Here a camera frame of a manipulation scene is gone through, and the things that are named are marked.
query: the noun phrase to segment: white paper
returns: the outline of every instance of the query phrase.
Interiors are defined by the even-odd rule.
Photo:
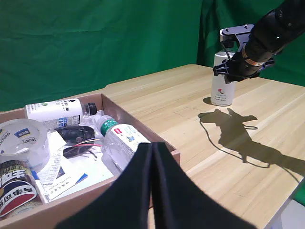
[[[73,187],[83,175],[84,172],[81,169],[78,169],[68,159],[61,156],[61,168],[57,178],[52,185],[43,185],[43,188],[48,198],[53,200],[61,193]]]
[[[63,147],[66,142],[57,131],[48,132],[50,159],[47,165],[37,174],[43,185],[52,184],[60,169]]]
[[[97,158],[95,158],[91,153],[88,152],[83,155],[79,155],[77,157],[72,157],[69,159],[69,161],[72,162],[73,165],[75,165],[77,168],[79,168],[79,170],[87,174],[88,177],[80,183],[76,184],[75,186],[71,187],[69,190],[60,194],[55,199],[59,199],[61,197],[77,192],[79,190],[82,190],[84,188],[95,185],[99,182],[113,177],[113,174],[102,162],[103,153],[101,152],[101,148],[98,146],[94,146],[90,149],[90,151],[93,152],[97,156]]]

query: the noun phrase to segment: orange band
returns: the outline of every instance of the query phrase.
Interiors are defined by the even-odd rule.
[[[253,66],[262,66],[262,65],[264,64],[264,62],[255,62],[255,61],[249,59],[249,57],[248,57],[247,54],[246,54],[245,47],[246,47],[246,46],[244,46],[244,47],[243,47],[243,50],[242,50],[242,55],[243,55],[244,60],[245,60],[248,64],[250,64],[250,65],[253,65]]]

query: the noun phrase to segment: plastic water bottle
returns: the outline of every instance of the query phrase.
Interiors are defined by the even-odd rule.
[[[120,170],[124,170],[136,152],[139,143],[150,143],[136,128],[128,124],[119,124],[108,115],[97,122],[104,136],[106,151]]]

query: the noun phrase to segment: black object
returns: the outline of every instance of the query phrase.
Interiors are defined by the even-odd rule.
[[[249,32],[248,26],[223,30],[224,47],[237,42],[232,59],[213,68],[214,75],[224,74],[226,83],[258,77],[260,71],[274,64],[272,57],[305,31],[305,1],[285,0],[263,16]]]
[[[70,142],[73,144],[77,144],[86,141],[88,139],[95,138],[95,132],[89,126],[68,126],[64,128],[58,128],[56,129],[56,131],[61,135],[61,137],[66,142]],[[69,147],[64,149],[63,156],[65,158],[70,158],[73,156],[81,155],[83,153],[90,151],[90,148],[91,146]]]
[[[204,194],[165,143],[141,143],[118,179],[56,229],[147,229],[150,193],[157,229],[255,229]]]
[[[88,105],[86,107],[86,109],[88,109],[87,114],[96,115],[96,113],[97,113],[96,104],[95,103],[88,103],[87,105]]]
[[[78,155],[82,155],[86,152],[90,152],[91,154],[93,154],[95,156],[95,158],[97,158],[97,156],[90,151],[91,146],[72,146],[69,148],[66,148],[63,150],[63,156],[65,158],[70,158],[73,156],[78,156]]]
[[[95,132],[89,126],[68,126],[57,128],[56,131],[66,142],[74,144],[95,138]]]

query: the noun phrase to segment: robotic arm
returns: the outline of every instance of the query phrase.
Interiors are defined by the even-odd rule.
[[[259,76],[274,64],[273,56],[305,32],[305,0],[285,0],[255,25],[226,28],[220,31],[223,48],[238,50],[229,60],[213,68],[214,75],[225,75],[226,83]]]

